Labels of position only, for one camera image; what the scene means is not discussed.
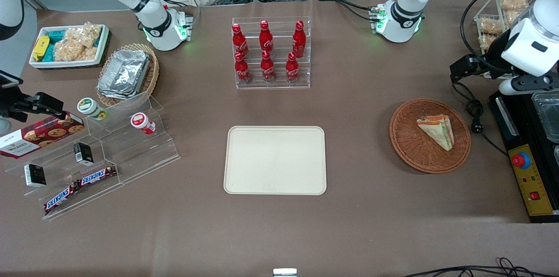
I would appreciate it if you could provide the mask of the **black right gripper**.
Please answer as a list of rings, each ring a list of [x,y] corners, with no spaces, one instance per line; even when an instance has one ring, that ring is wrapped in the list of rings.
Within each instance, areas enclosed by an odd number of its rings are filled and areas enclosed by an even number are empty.
[[[3,118],[12,118],[19,122],[26,122],[30,110],[33,114],[48,114],[57,118],[65,118],[64,110],[53,110],[51,108],[63,108],[64,102],[44,92],[38,92],[34,96],[24,94],[20,88],[0,89],[0,113]]]

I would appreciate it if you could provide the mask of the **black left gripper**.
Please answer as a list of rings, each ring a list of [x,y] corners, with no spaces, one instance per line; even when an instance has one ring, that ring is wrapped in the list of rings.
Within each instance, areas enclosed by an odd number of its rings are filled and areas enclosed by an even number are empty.
[[[487,64],[492,65],[489,72],[473,54],[467,54],[462,58],[459,58],[456,62],[450,65],[450,76],[452,83],[459,83],[461,80],[468,77],[483,77],[495,80],[505,74],[511,74],[515,76],[523,76],[524,72],[521,72],[513,64],[509,63],[507,60],[501,57],[501,54],[518,38],[519,33],[511,32],[511,29],[506,30],[501,36],[497,37],[489,46],[489,50],[483,58]]]

